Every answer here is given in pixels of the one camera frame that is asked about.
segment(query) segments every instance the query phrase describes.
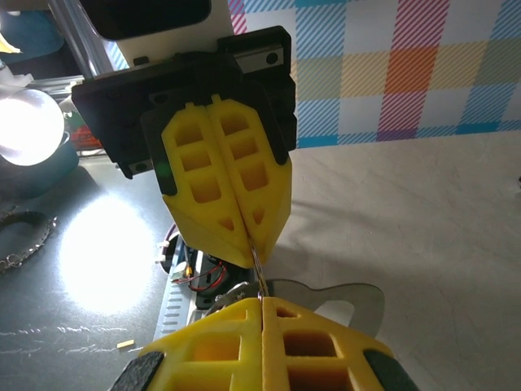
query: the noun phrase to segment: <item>gray table surface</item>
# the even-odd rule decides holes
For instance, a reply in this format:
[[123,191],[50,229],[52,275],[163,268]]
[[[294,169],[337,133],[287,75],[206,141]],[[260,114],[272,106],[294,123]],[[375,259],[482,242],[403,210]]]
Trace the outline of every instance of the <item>gray table surface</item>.
[[[129,181],[92,158],[24,209],[59,226],[34,258],[0,275],[0,390],[107,389],[158,319],[166,274],[154,259],[172,220],[155,176]],[[2,233],[1,253],[27,229]],[[130,339],[135,346],[116,349]]]

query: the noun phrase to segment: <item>plaid fabric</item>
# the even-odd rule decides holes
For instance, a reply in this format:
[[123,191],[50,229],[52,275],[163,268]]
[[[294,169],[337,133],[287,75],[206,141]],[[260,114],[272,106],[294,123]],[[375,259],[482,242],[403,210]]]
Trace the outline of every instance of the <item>plaid fabric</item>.
[[299,147],[521,130],[520,0],[229,0],[293,37]]

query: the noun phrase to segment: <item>plaid tablecloth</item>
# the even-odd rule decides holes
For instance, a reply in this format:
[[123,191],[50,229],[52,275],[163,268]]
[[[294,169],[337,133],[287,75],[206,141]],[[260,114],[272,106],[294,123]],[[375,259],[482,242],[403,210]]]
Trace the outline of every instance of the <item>plaid tablecloth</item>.
[[521,129],[521,0],[229,0],[293,37],[299,147]]

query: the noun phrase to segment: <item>metal chain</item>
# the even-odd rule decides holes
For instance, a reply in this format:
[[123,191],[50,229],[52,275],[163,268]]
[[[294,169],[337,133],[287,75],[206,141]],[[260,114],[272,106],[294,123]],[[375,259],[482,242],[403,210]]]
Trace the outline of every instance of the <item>metal chain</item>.
[[36,251],[38,251],[50,234],[56,228],[57,218],[53,217],[48,219],[47,216],[39,212],[18,212],[13,213],[11,210],[7,214],[0,217],[0,231],[5,229],[7,226],[15,224],[17,222],[26,222],[36,228],[40,228],[42,232],[36,240],[36,243],[31,244],[20,254],[9,254],[5,258],[0,258],[0,274],[5,273],[6,270],[12,267],[20,267],[22,263],[31,257]]

